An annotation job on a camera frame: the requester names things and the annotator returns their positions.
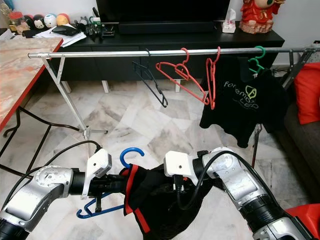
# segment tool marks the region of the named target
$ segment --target tissue box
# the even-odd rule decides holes
[[[223,33],[233,34],[235,31],[236,31],[236,23],[235,23],[235,21],[225,20],[225,21],[222,23],[222,32],[223,32]]]

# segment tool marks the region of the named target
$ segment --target green hanger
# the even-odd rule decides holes
[[[261,70],[265,69],[263,66],[261,66],[261,65],[259,64],[259,60],[258,60],[258,59],[262,59],[262,58],[266,55],[266,50],[265,50],[265,48],[264,48],[263,46],[256,46],[256,48],[262,50],[262,55],[261,55],[261,56],[256,56],[256,57],[250,58],[250,59],[248,60],[248,62],[249,62],[249,63],[252,62],[252,61],[255,62],[255,64],[256,64],[256,66],[258,67],[258,69],[257,69],[257,70],[253,70],[253,69],[249,68],[249,70],[250,70],[251,72],[255,73],[255,74],[258,74]]]

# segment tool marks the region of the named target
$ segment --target gray sofa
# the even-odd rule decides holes
[[[275,133],[314,203],[320,203],[320,121],[301,125],[292,102],[284,119],[285,130]]]

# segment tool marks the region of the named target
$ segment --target black shirt with red trim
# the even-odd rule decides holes
[[[132,164],[130,166],[120,172],[128,176],[123,213],[134,214],[144,240],[174,238],[195,219],[203,198],[212,186],[222,187],[219,178],[207,179],[202,183],[192,207],[181,210],[177,204],[177,194],[172,191],[173,179],[165,176],[163,164],[151,170]],[[191,189],[181,196],[184,205],[194,192],[191,180],[185,180],[185,185],[191,186]]]

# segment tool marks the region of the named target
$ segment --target marble floor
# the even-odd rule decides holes
[[[144,168],[153,168],[163,162],[169,150],[196,156],[199,150],[212,150],[228,146],[251,162],[253,138],[249,147],[240,149],[235,138],[225,134],[218,125],[208,129],[199,127],[203,106],[200,101],[181,91],[174,92],[168,80],[159,85],[168,100],[163,108],[143,82],[109,82],[110,93],[104,93],[100,82],[70,82],[70,94],[85,123],[93,129],[108,130],[108,134],[92,133],[91,139],[100,143],[112,155],[110,173],[123,168],[119,155],[128,147],[141,148],[145,156],[129,153],[126,160]],[[51,122],[77,125],[64,99],[53,84],[41,83],[25,107],[32,113]],[[5,129],[16,124],[12,117]],[[1,132],[0,143],[5,138]],[[1,164],[25,171],[46,125],[21,114],[21,127],[0,159]],[[35,162],[43,165],[61,149],[82,141],[80,133],[71,129],[53,127]],[[85,170],[87,160],[84,145],[73,148],[58,157],[54,164]],[[283,208],[308,203],[308,195],[278,142],[262,131],[257,150],[256,170],[264,177]],[[0,170],[0,205],[18,180],[18,176]],[[103,200],[103,208],[120,205],[123,195],[116,193]],[[101,216],[79,219],[78,209],[87,201],[80,196],[69,196],[54,201],[28,240],[122,240],[142,239],[142,234],[132,214],[124,217],[121,210]],[[176,240],[250,240],[246,222],[233,206],[225,192],[213,187],[203,201],[202,208],[187,230]]]

